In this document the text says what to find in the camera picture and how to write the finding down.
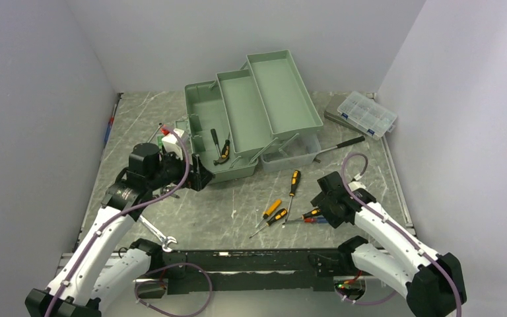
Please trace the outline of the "yellow black handle hammer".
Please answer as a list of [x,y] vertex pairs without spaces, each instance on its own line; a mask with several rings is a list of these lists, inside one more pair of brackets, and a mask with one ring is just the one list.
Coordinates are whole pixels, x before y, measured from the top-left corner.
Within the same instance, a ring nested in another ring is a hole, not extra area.
[[213,161],[213,164],[215,166],[222,165],[226,163],[229,159],[229,153],[230,153],[230,136],[225,140],[223,147],[220,149],[219,147],[219,141],[216,134],[213,135],[213,142],[215,144],[215,147],[217,151],[219,152],[219,158],[217,160]]

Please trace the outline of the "green toolbox base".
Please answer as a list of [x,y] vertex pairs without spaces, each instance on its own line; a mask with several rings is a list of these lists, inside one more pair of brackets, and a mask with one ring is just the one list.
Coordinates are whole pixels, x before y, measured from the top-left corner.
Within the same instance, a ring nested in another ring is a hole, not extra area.
[[247,178],[254,174],[257,161],[241,155],[229,154],[226,163],[216,165],[224,142],[231,140],[230,124],[222,93],[215,81],[188,84],[184,88],[187,130],[193,153],[214,178],[210,185]]

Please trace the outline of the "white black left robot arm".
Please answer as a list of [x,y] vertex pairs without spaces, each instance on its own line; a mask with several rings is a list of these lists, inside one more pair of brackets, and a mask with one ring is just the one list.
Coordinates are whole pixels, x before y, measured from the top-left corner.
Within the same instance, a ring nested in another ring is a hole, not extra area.
[[45,289],[32,289],[27,295],[29,315],[101,316],[134,279],[157,276],[169,248],[142,238],[112,267],[105,265],[145,207],[158,201],[154,191],[175,184],[198,192],[213,177],[198,155],[185,152],[178,158],[152,143],[134,146],[128,165],[107,189],[92,228],[68,263]]

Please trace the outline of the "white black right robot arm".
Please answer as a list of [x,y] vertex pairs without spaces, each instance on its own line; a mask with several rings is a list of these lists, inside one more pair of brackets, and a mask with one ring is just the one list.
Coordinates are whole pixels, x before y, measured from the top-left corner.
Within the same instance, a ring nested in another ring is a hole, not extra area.
[[338,172],[318,179],[320,193],[311,204],[337,228],[349,223],[369,234],[375,247],[354,236],[338,247],[337,265],[377,277],[401,295],[415,316],[461,314],[467,301],[460,261],[440,254],[392,219],[360,182],[344,184]]

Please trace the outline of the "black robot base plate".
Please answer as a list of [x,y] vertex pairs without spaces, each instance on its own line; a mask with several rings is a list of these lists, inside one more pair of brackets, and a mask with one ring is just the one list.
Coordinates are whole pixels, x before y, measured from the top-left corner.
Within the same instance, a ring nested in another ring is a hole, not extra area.
[[336,248],[176,250],[152,259],[139,275],[140,292],[151,297],[161,286],[169,295],[199,291],[311,289],[333,291],[335,285],[362,279]]

